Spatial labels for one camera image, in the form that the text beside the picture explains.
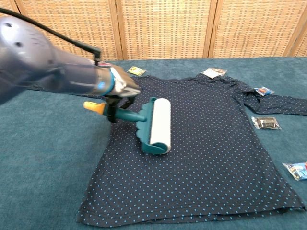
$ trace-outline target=lint roller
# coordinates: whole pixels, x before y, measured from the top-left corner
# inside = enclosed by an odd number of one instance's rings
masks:
[[[107,115],[105,103],[84,102],[84,108]],[[117,108],[115,118],[136,122],[137,137],[142,150],[151,154],[165,154],[171,149],[171,103],[165,98],[152,97],[138,112]]]

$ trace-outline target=long sleeve shirt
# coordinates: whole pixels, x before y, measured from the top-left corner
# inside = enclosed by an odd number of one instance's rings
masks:
[[[260,96],[228,76],[135,80],[142,92],[130,110],[139,111],[151,97],[171,102],[171,151],[146,154],[134,123],[113,124],[109,145],[76,215],[78,222],[115,227],[305,210],[261,145],[245,106],[258,114],[307,115],[307,100]]]

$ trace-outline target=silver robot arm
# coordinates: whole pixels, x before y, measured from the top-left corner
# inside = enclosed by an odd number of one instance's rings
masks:
[[[67,53],[29,23],[0,18],[0,104],[40,84],[54,93],[134,98],[139,86],[117,66]]]

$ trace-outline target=teal carpet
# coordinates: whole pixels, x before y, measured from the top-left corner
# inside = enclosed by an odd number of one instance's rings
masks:
[[[137,60],[112,62],[164,79],[193,77],[208,67],[252,87],[307,99],[307,58]],[[25,91],[0,106],[0,229],[99,229],[76,223],[87,183],[108,143],[110,124],[72,95]],[[282,162],[307,161],[307,117],[274,115],[282,130],[256,130],[276,167],[307,204],[307,180],[295,181]],[[194,224],[137,224],[121,230],[305,229],[306,212]]]

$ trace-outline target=plastic bag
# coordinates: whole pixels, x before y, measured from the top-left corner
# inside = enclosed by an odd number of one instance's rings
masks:
[[[251,117],[256,129],[282,129],[275,117]]]
[[[136,66],[131,66],[131,68],[127,72],[128,73],[132,73],[132,74],[137,75],[137,76],[140,76],[144,72],[146,72],[146,70],[145,69],[141,69],[141,68],[136,67]]]
[[[258,94],[260,94],[261,96],[270,95],[270,94],[275,93],[275,91],[270,90],[270,89],[265,88],[265,87],[254,88],[254,90],[256,90],[256,92]]]
[[[224,76],[227,70],[224,69],[216,69],[216,68],[207,68],[202,74],[206,75],[207,77],[213,79],[217,76]]]
[[[285,164],[284,167],[292,174],[297,181],[307,179],[307,161],[303,163]]]

